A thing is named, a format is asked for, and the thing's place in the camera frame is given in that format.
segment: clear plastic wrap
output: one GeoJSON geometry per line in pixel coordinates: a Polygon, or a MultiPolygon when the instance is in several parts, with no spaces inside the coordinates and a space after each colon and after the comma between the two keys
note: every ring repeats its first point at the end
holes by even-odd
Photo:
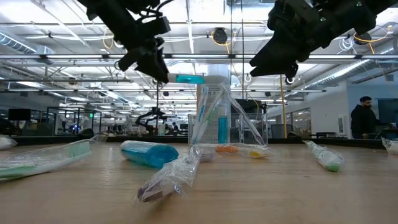
{"type": "Polygon", "coordinates": [[[0,179],[42,174],[69,165],[91,155],[90,143],[106,138],[95,136],[63,146],[48,147],[15,154],[0,160],[0,179]]]}
{"type": "Polygon", "coordinates": [[[272,155],[271,150],[263,145],[251,145],[243,143],[231,144],[197,144],[196,147],[202,147],[204,154],[209,154],[211,151],[217,153],[237,153],[244,157],[255,159],[262,159],[272,155]]]}
{"type": "Polygon", "coordinates": [[[235,110],[243,116],[243,120],[248,124],[253,136],[255,137],[256,141],[260,145],[266,145],[261,134],[259,131],[256,129],[256,127],[252,124],[250,121],[249,117],[247,114],[244,112],[243,108],[241,105],[233,98],[233,95],[231,93],[231,90],[228,89],[224,85],[219,85],[219,88],[221,91],[217,93],[217,95],[214,97],[213,101],[211,102],[209,108],[207,109],[207,112],[205,113],[205,105],[208,100],[208,88],[206,85],[203,87],[203,93],[201,94],[201,98],[199,99],[199,114],[197,116],[197,120],[195,122],[195,127],[193,129],[193,134],[192,134],[192,143],[193,144],[198,144],[200,142],[200,139],[202,138],[203,134],[206,131],[206,128],[208,127],[209,122],[214,119],[213,114],[215,113],[216,110],[220,107],[219,104],[223,101],[222,99],[226,97],[231,105],[235,108],[235,110]]]}
{"type": "Polygon", "coordinates": [[[341,154],[331,151],[327,147],[321,147],[313,141],[304,141],[304,143],[324,168],[332,172],[339,172],[344,168],[345,162],[341,154]]]}
{"type": "Polygon", "coordinates": [[[178,159],[164,164],[137,192],[138,202],[155,202],[176,192],[185,194],[192,187],[204,148],[192,146],[178,159]]]}
{"type": "Polygon", "coordinates": [[[389,139],[381,138],[383,146],[387,149],[388,154],[398,155],[398,142],[389,139]]]}
{"type": "Polygon", "coordinates": [[[16,145],[17,145],[17,142],[14,141],[13,139],[6,137],[6,136],[0,136],[0,150],[9,149],[16,145]]]}

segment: white wall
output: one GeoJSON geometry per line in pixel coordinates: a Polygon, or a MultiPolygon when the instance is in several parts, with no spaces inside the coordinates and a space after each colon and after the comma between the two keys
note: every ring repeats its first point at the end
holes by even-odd
{"type": "MultiPolygon", "coordinates": [[[[304,101],[289,101],[286,113],[311,109],[312,133],[336,132],[338,133],[338,118],[345,116],[345,128],[347,136],[351,137],[349,124],[348,96],[346,82],[339,83],[337,87],[326,88],[326,93],[310,93],[304,101]]],[[[268,117],[281,115],[282,107],[271,108],[268,117]]]]}
{"type": "Polygon", "coordinates": [[[38,111],[46,111],[49,106],[59,106],[59,100],[51,96],[39,96],[37,93],[29,93],[28,97],[19,93],[1,93],[0,108],[27,108],[38,111]]]}

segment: person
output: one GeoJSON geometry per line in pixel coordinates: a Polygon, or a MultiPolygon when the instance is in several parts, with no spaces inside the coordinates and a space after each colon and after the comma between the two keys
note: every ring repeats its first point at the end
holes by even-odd
{"type": "Polygon", "coordinates": [[[372,98],[364,96],[361,104],[351,112],[351,133],[355,139],[367,139],[369,133],[376,132],[376,115],[372,108],[372,98]]]}

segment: computer monitor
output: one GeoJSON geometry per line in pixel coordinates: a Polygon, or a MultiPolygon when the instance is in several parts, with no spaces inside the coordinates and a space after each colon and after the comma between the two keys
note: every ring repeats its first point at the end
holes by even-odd
{"type": "MultiPolygon", "coordinates": [[[[241,105],[244,112],[246,113],[262,113],[261,101],[259,100],[256,100],[257,104],[254,102],[254,100],[236,99],[236,101],[241,105]]],[[[238,113],[232,105],[231,105],[231,113],[238,113]]]]}
{"type": "Polygon", "coordinates": [[[188,124],[180,124],[180,129],[188,129],[188,124]]]}

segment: wooden tabletop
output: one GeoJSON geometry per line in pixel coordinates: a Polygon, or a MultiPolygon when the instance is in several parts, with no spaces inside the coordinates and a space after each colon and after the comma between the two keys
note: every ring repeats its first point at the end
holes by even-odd
{"type": "Polygon", "coordinates": [[[222,155],[200,164],[185,198],[136,205],[156,170],[126,161],[118,147],[96,146],[72,166],[0,182],[0,223],[397,223],[398,156],[383,150],[330,146],[345,157],[341,173],[323,169],[304,145],[271,145],[268,160],[222,155]]]}

